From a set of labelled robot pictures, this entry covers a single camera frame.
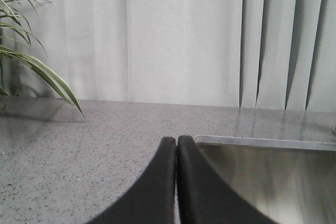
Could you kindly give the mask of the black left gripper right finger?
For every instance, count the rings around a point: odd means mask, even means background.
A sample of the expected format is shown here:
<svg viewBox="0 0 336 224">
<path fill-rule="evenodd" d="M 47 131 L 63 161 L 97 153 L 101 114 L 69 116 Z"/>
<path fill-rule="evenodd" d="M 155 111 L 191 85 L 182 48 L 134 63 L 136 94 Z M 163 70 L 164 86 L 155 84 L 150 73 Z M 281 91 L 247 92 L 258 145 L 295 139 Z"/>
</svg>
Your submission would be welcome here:
<svg viewBox="0 0 336 224">
<path fill-rule="evenodd" d="M 177 194 L 181 223 L 274 223 L 220 178 L 187 135 L 178 137 Z"/>
</svg>

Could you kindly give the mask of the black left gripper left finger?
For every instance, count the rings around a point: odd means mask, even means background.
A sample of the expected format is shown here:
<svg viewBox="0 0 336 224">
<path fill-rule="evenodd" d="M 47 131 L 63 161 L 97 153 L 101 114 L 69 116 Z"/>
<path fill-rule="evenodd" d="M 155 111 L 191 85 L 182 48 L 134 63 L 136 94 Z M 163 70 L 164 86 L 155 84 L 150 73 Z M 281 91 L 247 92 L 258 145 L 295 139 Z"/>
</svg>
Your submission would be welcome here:
<svg viewBox="0 0 336 224">
<path fill-rule="evenodd" d="M 173 223 L 175 139 L 161 139 L 137 181 L 114 204 L 89 223 Z"/>
</svg>

